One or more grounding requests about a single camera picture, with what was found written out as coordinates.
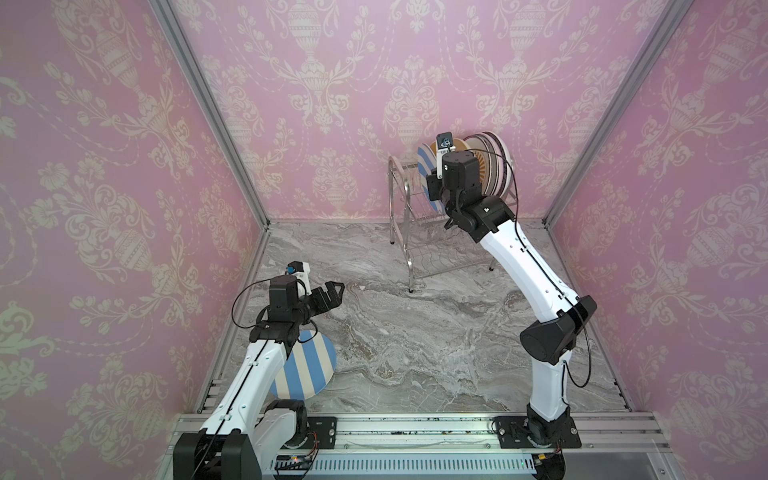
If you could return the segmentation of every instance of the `enclosure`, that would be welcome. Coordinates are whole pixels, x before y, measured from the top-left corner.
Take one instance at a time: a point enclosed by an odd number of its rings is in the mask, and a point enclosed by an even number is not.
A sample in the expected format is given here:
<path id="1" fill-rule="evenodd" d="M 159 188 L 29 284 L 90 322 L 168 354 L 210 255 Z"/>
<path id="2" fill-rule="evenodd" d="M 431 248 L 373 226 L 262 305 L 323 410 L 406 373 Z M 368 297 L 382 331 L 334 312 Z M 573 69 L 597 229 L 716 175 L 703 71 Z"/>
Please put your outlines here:
<path id="1" fill-rule="evenodd" d="M 428 198 L 447 131 L 598 304 L 567 478 L 759 477 L 767 78 L 766 0 L 5 2 L 0 478 L 173 478 L 295 260 L 346 285 L 310 415 L 500 455 L 536 317 Z"/>

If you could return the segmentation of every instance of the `wall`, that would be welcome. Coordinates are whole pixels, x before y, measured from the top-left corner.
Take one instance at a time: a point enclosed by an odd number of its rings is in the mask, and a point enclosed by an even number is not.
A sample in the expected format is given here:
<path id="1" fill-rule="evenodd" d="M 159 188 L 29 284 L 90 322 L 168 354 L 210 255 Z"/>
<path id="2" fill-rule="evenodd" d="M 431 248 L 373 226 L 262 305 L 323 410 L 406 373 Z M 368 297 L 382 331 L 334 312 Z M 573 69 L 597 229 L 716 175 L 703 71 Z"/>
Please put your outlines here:
<path id="1" fill-rule="evenodd" d="M 258 227 L 146 2 L 5 2 L 0 95 L 0 478 L 154 478 Z"/>
<path id="2" fill-rule="evenodd" d="M 555 235 L 689 480 L 768 454 L 768 2 L 697 1 Z"/>
<path id="3" fill-rule="evenodd" d="M 665 0 L 173 0 L 273 220 L 385 218 L 386 162 L 499 133 L 541 218 Z"/>

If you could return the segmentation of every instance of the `black cable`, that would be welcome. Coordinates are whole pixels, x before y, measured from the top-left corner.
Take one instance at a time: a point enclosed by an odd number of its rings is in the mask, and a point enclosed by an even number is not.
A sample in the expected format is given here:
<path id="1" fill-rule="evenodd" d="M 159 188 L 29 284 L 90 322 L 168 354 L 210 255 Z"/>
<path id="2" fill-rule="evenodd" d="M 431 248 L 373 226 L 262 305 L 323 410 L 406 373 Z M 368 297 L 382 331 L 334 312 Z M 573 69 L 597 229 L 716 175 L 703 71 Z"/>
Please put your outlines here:
<path id="1" fill-rule="evenodd" d="M 522 245 L 523 240 L 522 238 L 520 238 L 520 232 L 518 231 L 518 213 L 520 211 L 520 195 L 518 193 L 518 178 L 517 178 L 517 175 L 515 175 L 515 169 L 512 168 L 512 166 L 509 164 L 507 159 L 504 158 L 503 155 L 499 155 L 492 151 L 482 150 L 480 148 L 468 148 L 467 151 L 481 151 L 481 152 L 485 152 L 486 154 L 495 155 L 496 157 L 501 158 L 502 161 L 507 165 L 507 167 L 509 167 L 509 170 L 511 170 L 512 183 L 515 185 L 515 199 L 517 200 L 515 203 L 515 235 L 517 235 L 518 242 L 520 242 L 520 244 Z M 528 249 L 526 249 L 526 251 L 528 252 L 528 255 L 531 257 L 531 259 L 536 263 L 536 266 L 538 266 L 539 270 L 541 270 L 544 276 L 547 277 L 547 280 L 549 280 L 549 283 L 552 284 L 554 289 L 560 293 L 563 299 L 565 299 L 565 301 L 568 302 L 571 308 L 576 312 L 576 315 L 578 315 L 578 319 L 581 322 L 581 325 L 584 327 L 584 336 L 587 337 L 587 352 L 589 355 L 589 370 L 587 372 L 587 380 L 584 382 L 584 385 L 580 386 L 575 382 L 574 377 L 571 375 L 571 369 L 568 368 L 568 362 L 565 362 L 565 369 L 568 371 L 568 378 L 571 379 L 571 381 L 574 383 L 575 386 L 577 386 L 580 389 L 583 389 L 585 386 L 587 386 L 587 384 L 589 383 L 589 379 L 592 377 L 592 350 L 589 347 L 589 337 L 587 335 L 587 326 L 584 324 L 584 317 L 581 316 L 581 312 L 578 311 L 578 308 L 575 308 L 576 306 L 568 299 L 567 296 L 565 296 L 565 293 L 563 293 L 563 291 L 560 290 L 560 287 L 552 280 L 552 278 L 550 278 L 550 276 L 547 274 L 547 271 L 544 270 L 544 267 L 542 267 L 541 264 L 538 262 L 538 260 L 536 260 L 536 257 L 533 255 L 533 253 L 531 253 Z"/>
<path id="2" fill-rule="evenodd" d="M 304 457 L 304 460 L 302 460 L 298 465 L 285 465 L 282 467 L 276 467 L 275 473 L 277 473 L 276 477 L 279 478 L 280 472 L 295 472 L 297 470 L 303 470 L 304 473 L 299 477 L 299 480 L 302 480 L 302 478 L 306 477 L 306 474 L 310 472 L 312 467 L 315 465 L 315 460 L 317 459 L 317 454 L 319 453 L 320 449 L 319 447 L 319 441 L 317 439 L 317 433 L 315 432 L 308 432 L 306 434 L 306 437 L 309 438 L 309 436 L 313 435 L 315 437 L 315 442 L 313 443 L 312 450 L 310 451 L 310 454 Z M 306 457 L 310 457 L 310 464 L 306 468 L 302 468 L 301 465 L 306 461 Z"/>
<path id="3" fill-rule="evenodd" d="M 237 301 L 240 299 L 240 297 L 241 297 L 241 296 L 242 296 L 242 295 L 243 295 L 243 294 L 244 294 L 246 291 L 248 291 L 248 289 L 249 289 L 249 288 L 251 288 L 252 286 L 254 286 L 254 285 L 257 285 L 257 284 L 259 284 L 259 283 L 269 282 L 270 280 L 272 280 L 272 279 L 271 279 L 271 278 L 265 278 L 264 280 L 259 280 L 259 281 L 257 281 L 257 282 L 253 282 L 253 283 L 251 283 L 249 286 L 247 286 L 247 287 L 245 287 L 244 289 L 242 289 L 242 290 L 240 291 L 240 293 L 238 293 L 238 294 L 237 294 L 237 296 L 235 297 L 235 301 L 234 301 L 234 302 L 232 302 L 232 311 L 231 311 L 231 313 L 230 313 L 230 318 L 232 319 L 232 323 L 234 323 L 234 324 L 235 324 L 235 326 L 237 326 L 238 328 L 241 328 L 241 329 L 250 329 L 250 328 L 254 328 L 254 327 L 256 326 L 256 324 L 255 324 L 255 323 L 254 323 L 253 325 L 251 325 L 251 326 L 242 326 L 242 325 L 240 325 L 238 322 L 236 322 L 236 321 L 235 321 L 235 306 L 237 305 Z"/>
<path id="4" fill-rule="evenodd" d="M 584 384 L 579 385 L 576 383 L 573 375 L 571 375 L 571 367 L 568 366 L 568 362 L 565 362 L 565 369 L 568 371 L 568 377 L 571 379 L 577 389 L 583 389 L 585 386 L 587 386 L 589 384 L 589 379 L 592 377 L 592 349 L 589 346 L 589 335 L 587 334 L 587 327 L 584 327 L 584 339 L 587 340 L 587 353 L 589 355 L 589 368 L 587 369 L 587 379 L 584 381 Z"/>
<path id="5" fill-rule="evenodd" d="M 563 375 L 560 377 L 560 400 L 565 404 L 565 406 L 571 406 L 570 403 L 565 401 L 565 370 L 568 368 L 568 362 L 563 361 L 565 364 L 563 368 Z"/>
<path id="6" fill-rule="evenodd" d="M 255 285 L 255 283 L 252 283 L 251 285 L 247 286 L 246 288 L 249 288 L 252 285 Z M 259 359 L 259 357 L 261 356 L 261 353 L 264 351 L 265 348 L 266 348 L 266 341 L 264 342 L 264 345 L 261 347 L 261 350 L 259 350 L 258 355 L 256 355 L 256 358 L 253 359 L 253 363 L 256 363 L 256 361 Z M 235 393 L 235 396 L 232 397 L 232 401 L 230 402 L 230 406 L 227 407 L 227 411 L 224 413 L 225 415 L 228 414 L 232 410 L 232 406 L 235 404 L 235 400 L 237 400 L 237 396 L 240 394 L 240 390 L 243 389 L 243 385 L 245 385 L 245 381 L 248 379 L 248 375 L 250 375 L 251 369 L 253 369 L 253 364 L 250 367 L 248 367 L 248 371 L 245 373 L 245 377 L 243 378 L 243 381 L 240 384 L 240 387 L 237 389 L 237 393 Z M 202 466 L 203 462 L 205 462 L 205 457 L 208 455 L 208 452 L 210 451 L 210 447 L 212 447 L 214 445 L 214 440 L 216 440 L 216 435 L 219 434 L 219 431 L 221 430 L 221 427 L 224 426 L 224 422 L 226 422 L 226 420 L 222 420 L 221 421 L 221 423 L 219 424 L 219 428 L 217 428 L 216 432 L 214 433 L 214 436 L 210 438 L 210 442 L 208 442 L 208 446 L 205 449 L 205 453 L 203 454 L 203 458 L 200 459 L 200 462 L 197 464 L 197 467 L 195 467 L 194 471 L 192 472 L 192 476 L 190 477 L 190 480 L 194 480 L 194 476 L 197 475 L 197 470 L 199 470 L 200 467 Z"/>
<path id="7" fill-rule="evenodd" d="M 310 319 L 310 323 L 312 323 L 315 326 L 315 334 L 312 335 L 311 339 L 304 340 L 303 342 L 301 341 L 301 339 L 299 339 L 299 343 L 309 343 L 309 342 L 313 341 L 315 339 L 315 337 L 317 336 L 317 332 L 319 331 L 319 329 L 317 328 L 317 323 L 315 323 L 315 321 L 312 320 L 312 319 Z"/>
<path id="8" fill-rule="evenodd" d="M 296 277 L 296 282 L 301 283 L 301 286 L 304 287 L 304 295 L 311 295 L 312 292 L 306 289 L 306 285 L 304 285 L 303 280 L 301 280 L 298 276 Z"/>

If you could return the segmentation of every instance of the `black mounting plate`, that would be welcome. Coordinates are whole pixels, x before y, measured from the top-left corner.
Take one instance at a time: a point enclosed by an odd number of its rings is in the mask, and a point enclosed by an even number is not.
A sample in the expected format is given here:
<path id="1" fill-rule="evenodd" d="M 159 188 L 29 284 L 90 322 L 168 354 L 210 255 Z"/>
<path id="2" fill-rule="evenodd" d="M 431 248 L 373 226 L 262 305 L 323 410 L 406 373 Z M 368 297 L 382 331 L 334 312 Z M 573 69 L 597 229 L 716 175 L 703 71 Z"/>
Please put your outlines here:
<path id="1" fill-rule="evenodd" d="M 336 417 L 312 417 L 309 432 L 317 434 L 317 448 L 320 450 L 333 450 L 336 446 Z"/>
<path id="2" fill-rule="evenodd" d="M 540 448 L 533 445 L 528 439 L 528 428 L 525 426 L 527 420 L 528 417 L 525 415 L 493 418 L 492 428 L 498 437 L 498 444 L 502 449 Z M 562 449 L 581 448 L 581 439 L 578 436 L 576 424 L 570 417 L 565 421 L 565 424 L 560 431 L 560 447 Z"/>

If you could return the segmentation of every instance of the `stacked plates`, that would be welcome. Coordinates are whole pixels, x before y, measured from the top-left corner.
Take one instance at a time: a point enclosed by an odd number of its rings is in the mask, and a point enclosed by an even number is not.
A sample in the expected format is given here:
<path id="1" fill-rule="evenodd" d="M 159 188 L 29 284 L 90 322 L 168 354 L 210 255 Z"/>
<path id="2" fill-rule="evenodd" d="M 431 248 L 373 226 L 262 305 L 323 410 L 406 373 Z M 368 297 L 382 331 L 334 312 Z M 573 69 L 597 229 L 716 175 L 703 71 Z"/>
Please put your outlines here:
<path id="1" fill-rule="evenodd" d="M 512 156 L 504 141 L 491 131 L 469 135 L 466 150 L 480 160 L 480 181 L 484 195 L 503 197 L 512 184 Z"/>
<path id="2" fill-rule="evenodd" d="M 427 144 L 419 145 L 419 149 L 416 151 L 416 153 L 419 158 L 419 179 L 422 184 L 422 189 L 424 189 L 424 195 L 427 200 L 429 200 L 429 191 L 427 190 L 427 175 L 432 173 L 433 168 L 436 168 L 437 158 L 435 157 L 435 153 L 431 148 L 429 148 L 429 145 Z M 443 204 L 440 200 L 429 202 L 429 206 L 439 214 L 445 213 L 445 207 L 443 207 Z"/>
<path id="3" fill-rule="evenodd" d="M 504 197 L 509 186 L 512 183 L 512 156 L 504 141 L 491 131 L 469 135 L 462 140 L 454 138 L 453 144 L 457 151 L 474 150 L 472 153 L 480 160 L 480 183 L 482 184 L 482 193 L 486 196 L 496 195 Z M 419 179 L 425 195 L 429 198 L 427 191 L 427 175 L 437 166 L 437 145 L 421 144 L 416 151 L 419 158 Z M 445 207 L 441 201 L 429 202 L 429 206 L 439 213 L 445 213 Z"/>

